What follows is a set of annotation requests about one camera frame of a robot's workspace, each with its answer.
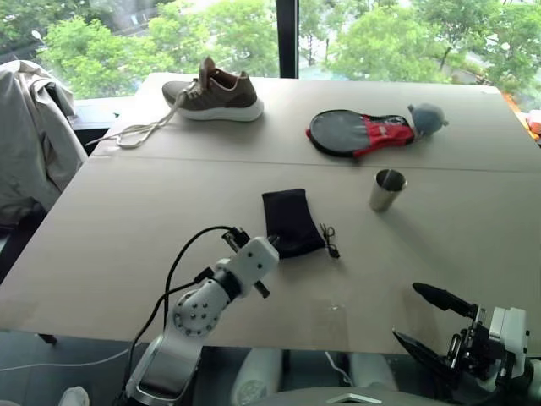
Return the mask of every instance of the shoe tongue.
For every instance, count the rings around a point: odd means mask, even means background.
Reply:
[[[208,89],[209,79],[215,74],[216,66],[211,57],[206,57],[199,66],[199,83],[203,89]]]

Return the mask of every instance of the shoelace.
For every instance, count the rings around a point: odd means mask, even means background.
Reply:
[[[186,89],[183,89],[182,91],[178,92],[177,97],[175,98],[175,102],[171,106],[171,110],[169,111],[169,113],[166,114],[165,116],[163,116],[162,118],[160,118],[158,121],[154,121],[154,122],[149,123],[149,124],[130,125],[129,127],[127,127],[126,129],[124,129],[123,131],[121,131],[119,133],[112,134],[112,135],[106,135],[105,137],[101,137],[101,138],[99,138],[97,140],[92,140],[91,142],[87,142],[85,144],[85,146],[96,144],[96,143],[101,142],[103,140],[116,139],[117,146],[119,146],[120,148],[122,148],[124,150],[134,150],[135,148],[139,148],[140,146],[142,146],[145,143],[145,141],[147,141],[150,138],[151,135],[154,134],[154,132],[157,129],[160,129],[161,127],[163,127],[164,125],[169,123],[172,116],[175,115],[175,112],[177,111],[178,107],[180,106],[180,103],[181,103],[181,101],[182,101],[182,99],[184,98],[185,95],[192,98],[191,95],[200,94],[201,91],[202,90],[200,88],[199,81],[194,80]],[[144,135],[141,138],[139,138],[137,141],[135,141],[135,142],[123,142],[123,137],[124,136],[126,136],[126,135],[134,135],[134,134],[139,134],[139,133],[144,134]]]
[[[193,99],[195,97],[200,96],[201,93],[203,93],[203,88],[201,87],[201,83],[199,82],[199,79],[194,78],[192,83],[190,83],[190,85],[183,91],[186,93],[188,98]]]

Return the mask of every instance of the window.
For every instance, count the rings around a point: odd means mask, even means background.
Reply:
[[[302,79],[495,85],[541,106],[541,5],[518,0],[299,0]]]
[[[274,0],[0,0],[0,63],[37,62],[78,99],[129,96],[152,72],[278,76]]]
[[[541,107],[540,3],[0,0],[0,63],[34,60],[78,99],[194,74],[208,54],[252,76],[495,85],[528,111]]]

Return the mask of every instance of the orange object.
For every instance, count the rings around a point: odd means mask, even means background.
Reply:
[[[502,92],[501,95],[504,97],[505,101],[511,108],[511,110],[515,113],[516,118],[518,118],[518,121],[522,123],[524,128],[528,131],[530,136],[535,140],[539,140],[539,135],[535,134],[531,129],[530,126],[527,124],[526,118],[524,114],[522,114],[521,109],[516,105],[515,101],[513,100],[512,96],[509,93]]]

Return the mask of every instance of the tree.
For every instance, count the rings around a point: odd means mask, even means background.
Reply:
[[[131,95],[146,75],[173,62],[147,38],[115,36],[80,17],[50,26],[45,42],[41,62],[79,98]]]
[[[541,9],[506,5],[490,24],[487,45],[489,81],[504,91],[526,89],[541,68]]]
[[[149,35],[156,48],[174,60],[169,68],[174,72],[197,72],[199,61],[208,53],[205,16],[184,0],[159,5],[158,16],[149,21]]]
[[[221,0],[208,8],[215,60],[232,72],[278,76],[276,13],[271,0]]]
[[[372,3],[370,0],[346,0],[347,1],[347,11],[355,19],[359,19],[363,14],[370,11],[372,8]]]
[[[453,49],[461,50],[472,37],[486,35],[491,17],[498,10],[499,0],[413,0],[418,15],[438,29],[445,51],[440,70]]]
[[[350,80],[443,82],[430,57],[434,33],[405,8],[375,8],[331,46],[333,72]]]
[[[105,13],[91,9],[87,1],[0,0],[0,53],[14,51],[36,41],[31,31],[45,36],[49,24],[74,15],[84,18]]]
[[[314,49],[317,41],[328,38],[327,27],[324,24],[325,0],[303,0],[299,4],[298,12],[298,53],[308,61],[308,65],[315,64]]]
[[[342,32],[347,19],[352,17],[352,0],[326,0],[325,5],[327,10],[323,17],[323,24],[325,27],[325,63],[327,63],[331,38],[336,38]]]
[[[394,7],[398,5],[398,0],[376,0],[375,4],[379,7]]]

